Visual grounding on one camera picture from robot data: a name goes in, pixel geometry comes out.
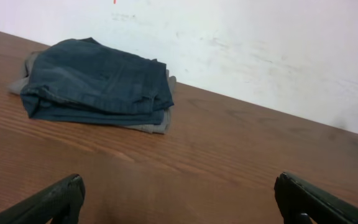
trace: gray fabric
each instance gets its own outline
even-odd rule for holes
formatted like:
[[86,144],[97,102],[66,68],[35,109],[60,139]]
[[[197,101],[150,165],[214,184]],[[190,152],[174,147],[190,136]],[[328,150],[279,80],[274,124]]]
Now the gray fabric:
[[[21,68],[21,78],[8,86],[9,92],[20,95],[21,90],[23,87],[26,86],[29,82],[29,77],[31,75],[32,67],[34,64],[35,59],[38,57],[40,52],[32,52],[27,59],[25,60],[22,68]],[[171,94],[173,95],[175,86],[176,86],[177,79],[176,77],[169,77],[168,78],[168,85]],[[165,134],[171,123],[171,114],[172,114],[172,106],[168,109],[164,110],[163,121],[161,124],[154,125],[154,124],[140,124],[140,125],[130,125],[130,126],[122,126],[123,128],[129,129],[136,129],[139,131],[143,131],[146,133],[159,133]]]

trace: folded clothing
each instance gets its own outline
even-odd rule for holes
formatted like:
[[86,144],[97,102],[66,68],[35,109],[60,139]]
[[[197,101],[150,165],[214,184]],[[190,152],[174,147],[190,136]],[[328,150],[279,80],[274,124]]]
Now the folded clothing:
[[[23,87],[25,87],[29,83],[29,77],[31,76],[32,67],[34,64],[35,59],[37,58],[40,52],[32,52],[21,68],[20,76],[21,78],[17,81],[11,83],[8,86],[9,92],[20,95]],[[169,70],[166,71],[168,77],[168,87],[170,89],[171,95],[174,94],[177,79],[174,76],[169,77]],[[172,115],[172,106],[164,110],[164,116],[161,124],[140,124],[140,125],[129,125],[129,126],[122,126],[124,128],[129,129],[136,129],[139,131],[143,131],[146,133],[158,133],[158,134],[165,134],[167,133],[170,123],[171,123],[171,115]]]
[[165,71],[156,60],[71,39],[32,54],[22,70],[31,75],[10,89],[22,89],[30,118],[160,125],[173,105]]

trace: wooden table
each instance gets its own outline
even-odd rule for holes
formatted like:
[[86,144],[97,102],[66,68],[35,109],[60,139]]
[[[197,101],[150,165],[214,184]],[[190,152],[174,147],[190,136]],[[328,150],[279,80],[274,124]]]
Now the wooden table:
[[80,223],[282,223],[285,170],[358,207],[358,134],[188,85],[166,135],[29,119],[6,86],[46,48],[0,32],[0,211],[78,173]]

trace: blue jeans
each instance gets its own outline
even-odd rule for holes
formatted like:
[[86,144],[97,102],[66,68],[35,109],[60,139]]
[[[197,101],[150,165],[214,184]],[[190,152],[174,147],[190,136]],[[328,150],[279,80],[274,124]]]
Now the blue jeans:
[[172,106],[166,65],[105,47],[65,40],[42,52],[21,91],[30,118],[81,123],[160,124]]

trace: denim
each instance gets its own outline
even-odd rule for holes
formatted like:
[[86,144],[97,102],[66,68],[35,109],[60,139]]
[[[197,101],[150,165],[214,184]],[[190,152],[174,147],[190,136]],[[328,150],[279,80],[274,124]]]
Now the denim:
[[173,105],[165,70],[93,39],[70,39],[38,54],[21,98],[34,119],[157,125]]
[[[20,70],[20,78],[13,83],[9,84],[8,90],[10,93],[15,95],[20,95],[21,90],[29,82],[29,77],[31,76],[32,67],[35,59],[37,58],[40,52],[32,52],[24,61],[23,66]],[[176,85],[176,77],[169,77],[169,71],[166,71],[168,77],[168,86],[173,95]],[[138,125],[128,125],[122,126],[123,128],[136,129],[146,133],[157,133],[157,134],[166,134],[169,130],[172,116],[172,106],[164,110],[164,117],[161,124],[138,124]]]

